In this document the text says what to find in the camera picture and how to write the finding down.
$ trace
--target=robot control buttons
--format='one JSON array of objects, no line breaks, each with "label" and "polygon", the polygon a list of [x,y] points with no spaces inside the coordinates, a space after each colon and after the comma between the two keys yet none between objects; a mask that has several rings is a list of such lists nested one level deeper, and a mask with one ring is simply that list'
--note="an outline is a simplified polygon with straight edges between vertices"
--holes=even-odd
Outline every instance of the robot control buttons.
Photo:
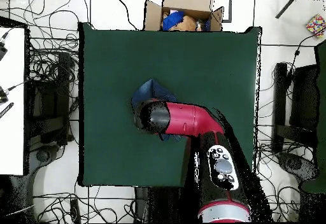
[{"label": "robot control buttons", "polygon": [[230,174],[232,172],[232,165],[227,160],[220,159],[214,165],[214,169],[223,174]]},{"label": "robot control buttons", "polygon": [[234,182],[234,178],[233,178],[233,176],[230,176],[230,175],[227,176],[227,180],[229,180],[231,183]]},{"label": "robot control buttons", "polygon": [[217,178],[218,178],[218,180],[221,180],[221,181],[223,181],[225,179],[223,174],[218,174]]}]

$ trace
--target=stuffed toy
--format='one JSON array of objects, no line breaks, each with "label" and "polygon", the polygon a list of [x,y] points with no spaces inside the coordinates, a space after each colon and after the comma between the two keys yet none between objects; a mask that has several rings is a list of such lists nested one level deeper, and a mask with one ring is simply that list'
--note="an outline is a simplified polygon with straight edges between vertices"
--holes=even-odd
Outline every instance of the stuffed toy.
[{"label": "stuffed toy", "polygon": [[196,31],[197,22],[188,15],[183,16],[182,11],[175,11],[170,15],[164,12],[161,27],[164,31]]}]

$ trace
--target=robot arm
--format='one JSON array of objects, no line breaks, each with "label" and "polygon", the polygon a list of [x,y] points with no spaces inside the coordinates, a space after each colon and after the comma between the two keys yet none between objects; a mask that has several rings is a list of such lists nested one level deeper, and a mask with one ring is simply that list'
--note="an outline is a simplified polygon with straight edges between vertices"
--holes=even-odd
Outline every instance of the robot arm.
[{"label": "robot arm", "polygon": [[202,106],[155,99],[136,108],[134,121],[137,128],[147,132],[195,139],[197,216],[202,222],[272,221],[266,196],[226,121],[223,127]]}]

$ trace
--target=green mat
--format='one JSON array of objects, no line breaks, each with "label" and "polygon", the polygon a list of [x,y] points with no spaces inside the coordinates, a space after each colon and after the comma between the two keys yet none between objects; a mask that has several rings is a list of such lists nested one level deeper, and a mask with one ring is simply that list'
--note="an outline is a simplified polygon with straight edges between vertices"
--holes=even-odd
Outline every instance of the green mat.
[{"label": "green mat", "polygon": [[96,31],[80,25],[84,158],[89,185],[182,186],[185,138],[139,133],[131,96],[153,78],[180,102],[219,109],[250,167],[260,28],[233,32]]}]

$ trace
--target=rubik's cube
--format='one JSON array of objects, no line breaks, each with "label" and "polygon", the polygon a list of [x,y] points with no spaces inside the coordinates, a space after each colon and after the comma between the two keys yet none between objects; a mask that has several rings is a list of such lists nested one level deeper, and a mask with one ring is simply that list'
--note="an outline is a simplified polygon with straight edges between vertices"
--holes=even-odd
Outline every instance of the rubik's cube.
[{"label": "rubik's cube", "polygon": [[[308,24],[306,24],[306,27],[309,31],[311,31],[313,34],[315,34],[318,31],[322,30],[324,27],[326,27],[326,21],[320,14],[317,14],[315,17],[313,17],[310,20],[310,22]],[[324,33],[324,31],[316,34],[316,36],[318,38],[323,37],[323,33]]]}]

